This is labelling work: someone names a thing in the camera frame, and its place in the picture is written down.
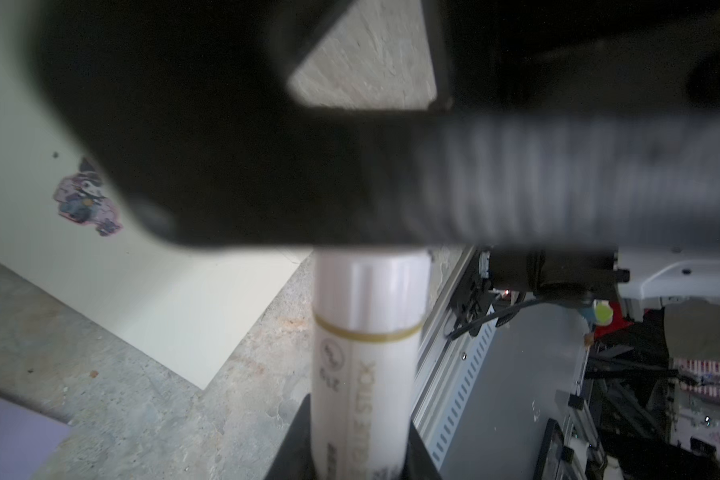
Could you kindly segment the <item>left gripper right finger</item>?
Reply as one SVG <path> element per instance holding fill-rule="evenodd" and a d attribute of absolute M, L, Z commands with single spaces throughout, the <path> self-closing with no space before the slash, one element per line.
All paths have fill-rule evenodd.
<path fill-rule="evenodd" d="M 426 445 L 413 423 L 410 423 L 406 458 L 400 478 L 402 480 L 442 479 Z"/>

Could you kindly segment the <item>cream envelope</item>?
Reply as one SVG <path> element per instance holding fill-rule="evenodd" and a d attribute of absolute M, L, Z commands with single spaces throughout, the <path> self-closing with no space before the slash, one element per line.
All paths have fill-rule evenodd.
<path fill-rule="evenodd" d="M 64 206 L 90 156 L 20 67 L 28 8 L 0 1 L 0 263 L 206 388 L 309 252 L 172 247 L 139 227 L 111 188 L 100 223 Z"/>

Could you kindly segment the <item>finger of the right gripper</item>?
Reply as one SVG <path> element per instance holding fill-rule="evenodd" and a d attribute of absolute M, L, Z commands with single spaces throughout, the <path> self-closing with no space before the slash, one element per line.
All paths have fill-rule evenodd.
<path fill-rule="evenodd" d="M 453 104 L 299 103 L 343 1 L 39 1 L 26 67 L 176 245 L 720 249 L 720 1 L 440 1 Z"/>

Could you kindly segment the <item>white glue stick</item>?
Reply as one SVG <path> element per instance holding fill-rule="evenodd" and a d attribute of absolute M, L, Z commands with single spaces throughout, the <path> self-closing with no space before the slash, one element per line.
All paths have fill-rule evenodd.
<path fill-rule="evenodd" d="M 430 273 L 424 248 L 318 252 L 310 406 L 317 478 L 401 476 Z"/>

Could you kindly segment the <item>purple envelope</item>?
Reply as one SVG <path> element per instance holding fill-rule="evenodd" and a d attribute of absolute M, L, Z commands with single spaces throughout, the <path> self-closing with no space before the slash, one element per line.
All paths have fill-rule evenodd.
<path fill-rule="evenodd" d="M 0 398 L 0 479 L 29 479 L 70 433 L 70 427 Z"/>

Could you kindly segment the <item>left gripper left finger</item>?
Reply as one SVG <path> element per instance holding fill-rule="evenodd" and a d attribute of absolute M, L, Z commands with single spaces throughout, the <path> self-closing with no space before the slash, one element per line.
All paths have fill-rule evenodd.
<path fill-rule="evenodd" d="M 265 480 L 313 480 L 311 395 L 307 394 L 282 441 Z"/>

